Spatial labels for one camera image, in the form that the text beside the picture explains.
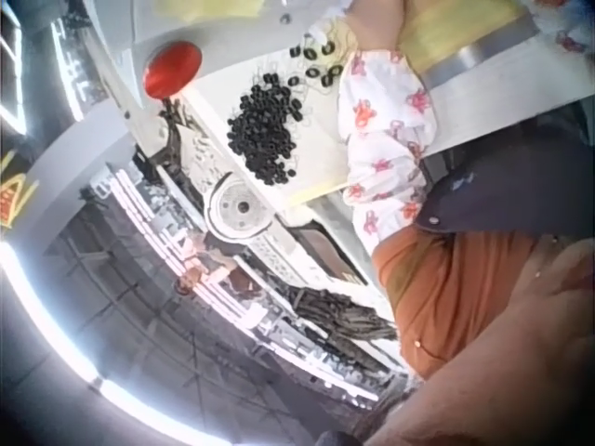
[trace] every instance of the yellow panel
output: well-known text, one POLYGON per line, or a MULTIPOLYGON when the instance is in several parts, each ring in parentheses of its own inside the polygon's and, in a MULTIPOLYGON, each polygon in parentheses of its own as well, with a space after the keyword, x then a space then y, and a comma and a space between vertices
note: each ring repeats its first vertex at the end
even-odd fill
POLYGON ((157 10, 191 23, 224 17, 255 17, 263 3, 264 0, 157 0, 157 10))
MULTIPOLYGON (((417 72, 487 34, 515 21, 523 8, 515 0, 408 0, 401 49, 417 72)), ((344 61, 356 41, 347 25, 337 21, 328 30, 339 51, 328 62, 344 61)))

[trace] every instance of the circular vent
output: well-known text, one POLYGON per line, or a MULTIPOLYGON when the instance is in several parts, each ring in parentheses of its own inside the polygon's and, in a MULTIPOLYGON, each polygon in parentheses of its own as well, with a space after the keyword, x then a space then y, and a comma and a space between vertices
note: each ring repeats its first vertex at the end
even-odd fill
POLYGON ((239 177, 228 174, 211 194, 206 221, 219 238, 247 243, 271 224, 272 212, 239 177))

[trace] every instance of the person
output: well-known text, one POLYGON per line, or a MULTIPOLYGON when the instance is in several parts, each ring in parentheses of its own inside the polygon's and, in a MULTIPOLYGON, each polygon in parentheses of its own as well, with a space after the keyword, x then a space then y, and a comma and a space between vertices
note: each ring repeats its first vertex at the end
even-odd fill
POLYGON ((551 41, 571 53, 591 55, 595 6, 589 0, 519 0, 551 41))
POLYGON ((420 159, 438 125, 398 49, 404 12, 403 0, 347 10, 359 48, 339 82, 338 128, 354 229, 386 289, 402 356, 428 379, 572 239, 592 236, 594 160, 580 138, 538 128, 478 148, 426 195, 420 159))
MULTIPOLYGON (((564 250, 365 445, 593 444, 594 247, 564 250)), ((330 432, 316 443, 350 445, 362 443, 330 432)))
POLYGON ((219 241, 210 232, 190 231, 181 248, 186 271, 176 279, 174 289, 179 295, 189 295, 199 283, 227 283, 230 291, 242 299, 258 296, 262 288, 232 257, 244 249, 242 245, 219 241))

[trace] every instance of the pile of black pieces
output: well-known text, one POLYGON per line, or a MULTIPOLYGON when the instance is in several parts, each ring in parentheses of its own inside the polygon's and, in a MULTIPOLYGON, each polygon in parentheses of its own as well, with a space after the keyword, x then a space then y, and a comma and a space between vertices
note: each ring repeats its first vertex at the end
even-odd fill
POLYGON ((286 184, 296 175, 285 165, 296 147, 285 124, 304 119, 301 107, 279 75, 267 72, 240 98, 240 114, 228 120, 230 149, 243 155, 246 168, 267 186, 286 184))

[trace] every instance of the neon light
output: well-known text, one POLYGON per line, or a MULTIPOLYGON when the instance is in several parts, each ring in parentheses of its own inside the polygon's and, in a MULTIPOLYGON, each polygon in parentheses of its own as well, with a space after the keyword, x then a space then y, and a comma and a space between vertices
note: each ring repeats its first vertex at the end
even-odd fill
MULTIPOLYGON (((14 151, 9 151, 0 161, 0 176, 8 168, 8 165, 15 156, 14 151)), ((25 189, 27 177, 25 174, 17 174, 2 181, 0 186, 0 226, 12 228, 12 222, 19 216, 24 205, 31 200, 33 193, 39 186, 35 181, 29 188, 25 189)))
POLYGON ((57 28, 60 26, 63 30, 62 20, 58 19, 54 23, 51 24, 52 28, 52 38, 54 39, 54 47, 56 48, 56 59, 58 60, 58 69, 59 69, 59 76, 62 80, 62 85, 64 86, 64 91, 66 93, 66 100, 68 101, 68 105, 73 113, 73 117, 75 121, 82 121, 84 118, 83 111, 81 110, 81 104, 78 103, 78 99, 76 98, 76 92, 73 89, 73 75, 70 73, 70 67, 66 63, 66 58, 64 57, 64 51, 62 50, 62 44, 60 43, 60 33, 57 28))

